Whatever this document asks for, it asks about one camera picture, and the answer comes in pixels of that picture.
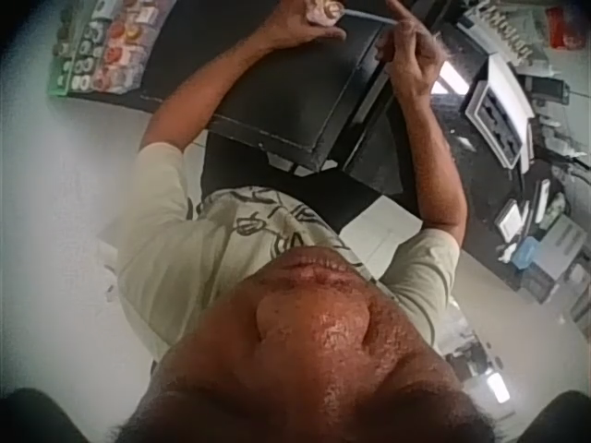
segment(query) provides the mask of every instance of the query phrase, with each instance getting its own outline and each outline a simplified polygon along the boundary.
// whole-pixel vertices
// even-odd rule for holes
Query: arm
[[[465,194],[430,105],[446,53],[398,0],[387,4],[400,23],[382,37],[378,57],[389,63],[392,88],[404,113],[423,227],[449,233],[461,245],[467,219]]]
[[[339,28],[308,24],[306,0],[282,0],[254,34],[197,71],[163,103],[141,147],[163,141],[184,150],[205,129],[228,91],[265,55],[320,37],[345,36]]]

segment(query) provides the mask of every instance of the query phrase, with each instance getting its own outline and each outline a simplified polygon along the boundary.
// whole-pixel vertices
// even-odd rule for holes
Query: short sleeve
[[[398,247],[381,278],[431,346],[450,299],[459,257],[460,246],[451,235],[423,230]]]
[[[119,266],[172,224],[187,217],[187,179],[183,153],[168,143],[139,152],[119,238]]]

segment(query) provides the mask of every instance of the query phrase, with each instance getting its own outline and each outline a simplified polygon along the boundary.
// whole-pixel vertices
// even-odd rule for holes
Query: nose
[[[257,325],[262,341],[285,349],[314,354],[353,351],[361,348],[368,331],[368,303],[342,285],[297,285],[264,297]]]

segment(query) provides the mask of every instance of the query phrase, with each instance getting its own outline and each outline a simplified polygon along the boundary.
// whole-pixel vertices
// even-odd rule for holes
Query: shirt
[[[269,188],[213,193],[187,220],[183,154],[166,143],[136,159],[118,251],[121,304],[132,329],[159,361],[193,330],[201,313],[284,251],[301,245],[338,251],[408,315],[434,345],[460,248],[423,230],[401,244],[380,281],[309,207]]]

